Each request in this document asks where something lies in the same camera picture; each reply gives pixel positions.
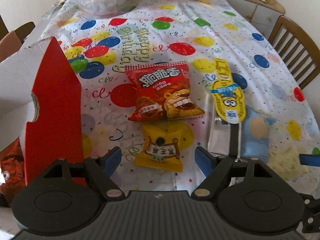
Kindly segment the light blue snack packet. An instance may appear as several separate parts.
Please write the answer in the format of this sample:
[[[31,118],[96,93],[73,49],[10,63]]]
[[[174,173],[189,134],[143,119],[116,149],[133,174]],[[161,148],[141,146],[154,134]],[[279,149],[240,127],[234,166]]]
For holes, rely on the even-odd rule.
[[[240,156],[245,159],[259,158],[267,163],[270,130],[276,122],[276,119],[246,106],[246,117],[241,125]]]

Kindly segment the yellow sesame snack packet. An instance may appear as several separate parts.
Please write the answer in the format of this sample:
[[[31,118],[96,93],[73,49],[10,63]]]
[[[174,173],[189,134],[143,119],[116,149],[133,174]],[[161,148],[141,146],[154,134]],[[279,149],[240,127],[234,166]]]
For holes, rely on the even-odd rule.
[[[140,167],[182,172],[181,152],[194,142],[194,133],[183,121],[145,122],[142,151],[133,163]]]

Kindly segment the silver foil snack packet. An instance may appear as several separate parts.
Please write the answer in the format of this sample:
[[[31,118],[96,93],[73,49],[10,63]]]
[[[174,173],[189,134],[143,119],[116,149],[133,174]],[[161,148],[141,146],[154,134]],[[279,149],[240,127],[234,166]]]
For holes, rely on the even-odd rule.
[[[207,144],[208,152],[236,159],[240,157],[240,148],[241,123],[230,124],[222,120],[213,110]]]

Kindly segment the brown foil snack bag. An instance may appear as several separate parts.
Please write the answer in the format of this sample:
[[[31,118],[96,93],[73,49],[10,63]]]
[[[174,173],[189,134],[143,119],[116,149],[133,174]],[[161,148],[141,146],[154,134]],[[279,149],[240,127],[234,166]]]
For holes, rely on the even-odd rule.
[[[24,156],[17,138],[1,151],[1,207],[10,207],[24,187]]]

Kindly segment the right wooden chair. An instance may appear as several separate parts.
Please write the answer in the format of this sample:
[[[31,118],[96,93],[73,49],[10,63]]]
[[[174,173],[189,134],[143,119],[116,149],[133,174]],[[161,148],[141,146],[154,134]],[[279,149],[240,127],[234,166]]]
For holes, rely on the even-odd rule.
[[[319,76],[319,48],[294,21],[279,16],[268,41],[301,89]]]

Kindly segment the red lion snack bag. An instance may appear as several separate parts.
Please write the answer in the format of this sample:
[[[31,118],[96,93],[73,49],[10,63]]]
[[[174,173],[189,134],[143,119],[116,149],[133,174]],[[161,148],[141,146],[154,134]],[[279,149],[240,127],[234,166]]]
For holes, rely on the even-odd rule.
[[[137,90],[136,110],[128,120],[180,120],[204,115],[204,110],[190,98],[186,62],[126,66],[125,74]]]

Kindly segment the balloon print tablecloth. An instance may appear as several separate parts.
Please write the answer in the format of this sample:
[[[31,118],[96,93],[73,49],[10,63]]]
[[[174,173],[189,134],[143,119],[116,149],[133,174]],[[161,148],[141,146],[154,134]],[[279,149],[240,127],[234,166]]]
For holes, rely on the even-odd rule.
[[[245,106],[276,119],[269,150],[319,150],[319,127],[302,89],[268,40],[226,1],[138,0],[122,15],[88,20],[68,0],[40,40],[51,37],[81,83],[83,161],[120,147],[111,179],[125,198],[101,199],[88,186],[83,161],[57,159],[1,207],[2,239],[319,239],[302,232],[301,197],[319,199],[319,166],[287,182],[259,158],[230,157],[231,182],[218,197],[191,197],[206,178],[195,149],[208,151],[216,57],[227,61]],[[183,171],[137,166],[145,122],[128,120],[137,90],[125,67],[181,61],[189,68],[190,98],[204,110],[199,118],[160,121],[193,130],[193,144],[181,152]]]

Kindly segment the red white cardboard box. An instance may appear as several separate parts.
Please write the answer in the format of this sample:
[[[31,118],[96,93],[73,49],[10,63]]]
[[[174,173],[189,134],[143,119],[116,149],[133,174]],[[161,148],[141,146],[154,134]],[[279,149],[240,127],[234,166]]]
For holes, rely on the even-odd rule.
[[[81,83],[54,37],[1,62],[1,149],[17,138],[27,184],[57,159],[84,159]]]

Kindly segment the wooden chair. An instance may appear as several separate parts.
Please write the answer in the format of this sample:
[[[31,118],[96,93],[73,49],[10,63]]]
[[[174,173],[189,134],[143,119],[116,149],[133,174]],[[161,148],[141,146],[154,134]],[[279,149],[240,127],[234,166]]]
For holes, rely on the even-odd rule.
[[[301,89],[319,76],[319,48],[294,21],[279,16],[268,41]]]
[[[12,54],[19,51],[22,47],[27,36],[35,28],[34,22],[28,22],[24,25],[18,27],[16,30],[7,32],[6,34],[2,32],[3,30],[7,31],[7,28],[4,24],[1,27],[1,62],[10,57]]]

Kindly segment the white side cabinet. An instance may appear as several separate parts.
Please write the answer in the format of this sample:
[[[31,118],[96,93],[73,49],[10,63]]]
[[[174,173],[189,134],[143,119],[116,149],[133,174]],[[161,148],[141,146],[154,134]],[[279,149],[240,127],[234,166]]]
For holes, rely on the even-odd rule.
[[[269,38],[285,8],[276,0],[226,0],[243,18],[250,22],[265,38]]]

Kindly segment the yellow minion snack packet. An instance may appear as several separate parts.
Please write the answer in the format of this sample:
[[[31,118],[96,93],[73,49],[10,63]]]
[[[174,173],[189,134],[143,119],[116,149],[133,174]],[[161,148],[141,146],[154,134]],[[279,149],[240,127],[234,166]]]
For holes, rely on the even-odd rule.
[[[246,117],[245,96],[242,88],[234,82],[226,60],[214,58],[216,80],[212,83],[211,94],[218,116],[230,124],[239,124]]]

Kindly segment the left wooden chair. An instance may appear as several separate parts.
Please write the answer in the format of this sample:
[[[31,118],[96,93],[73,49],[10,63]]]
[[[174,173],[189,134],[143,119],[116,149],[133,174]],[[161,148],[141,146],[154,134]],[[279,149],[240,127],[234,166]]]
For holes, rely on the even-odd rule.
[[[18,27],[16,30],[7,32],[6,34],[2,32],[3,30],[7,31],[7,28],[4,24],[1,27],[1,62],[10,57],[12,54],[19,51],[22,47],[27,36],[35,28],[34,22],[28,22],[24,25]]]

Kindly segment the pale crumbly snack packet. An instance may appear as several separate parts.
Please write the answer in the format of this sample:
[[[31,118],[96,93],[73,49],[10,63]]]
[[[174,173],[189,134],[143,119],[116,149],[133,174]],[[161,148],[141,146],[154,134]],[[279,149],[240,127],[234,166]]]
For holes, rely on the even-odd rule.
[[[299,155],[306,153],[305,146],[289,144],[285,148],[271,148],[267,165],[284,181],[294,181],[309,172],[300,164]]]

